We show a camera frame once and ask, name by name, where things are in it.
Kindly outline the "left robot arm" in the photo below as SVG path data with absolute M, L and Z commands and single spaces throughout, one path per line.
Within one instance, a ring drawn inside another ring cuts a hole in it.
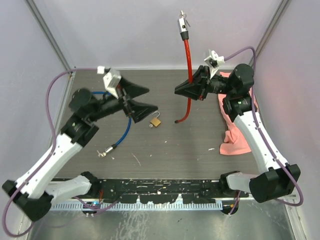
M 100 99 L 87 88 L 78 89 L 69 103 L 73 114 L 55 137 L 51 149 L 22 177 L 15 181 L 6 180 L 2 189 L 32 222 L 40 220 L 53 205 L 65 200 L 84 195 L 97 197 L 101 190 L 100 181 L 88 171 L 53 186 L 49 183 L 92 140 L 99 130 L 95 125 L 97 120 L 123 111 L 138 123 L 158 110 L 156 105 L 134 100 L 149 91 L 149 88 L 124 77 Z

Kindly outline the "red cable lock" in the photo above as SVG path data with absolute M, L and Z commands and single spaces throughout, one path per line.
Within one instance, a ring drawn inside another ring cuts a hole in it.
M 188 31 L 188 23 L 184 15 L 182 14 L 178 19 L 178 27 L 179 27 L 179 33 L 181 36 L 181 39 L 184 43 L 184 49 L 185 49 L 185 55 L 186 55 L 186 63 L 187 63 L 187 72 L 188 72 L 188 83 L 192 83 L 193 81 L 193 73 L 192 73 L 192 59 L 191 59 L 191 52 L 190 52 L 190 46 L 189 46 L 189 31 Z M 183 118 L 175 120 L 174 122 L 176 124 L 184 122 L 191 110 L 191 103 L 192 100 L 188 98 L 187 100 L 187 107 L 186 107 L 186 113 L 183 116 Z

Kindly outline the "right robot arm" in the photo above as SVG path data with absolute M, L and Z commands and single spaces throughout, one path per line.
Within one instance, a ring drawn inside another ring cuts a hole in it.
M 280 200 L 292 194 L 301 170 L 289 164 L 280 154 L 266 129 L 250 93 L 254 85 L 251 66 L 238 64 L 229 76 L 211 74 L 209 67 L 201 65 L 193 81 L 179 84 L 174 93 L 192 100 L 204 100 L 208 94 L 224 94 L 222 107 L 231 122 L 240 130 L 255 158 L 259 175 L 240 171 L 224 173 L 219 179 L 219 191 L 231 197 L 236 191 L 249 193 L 258 203 Z

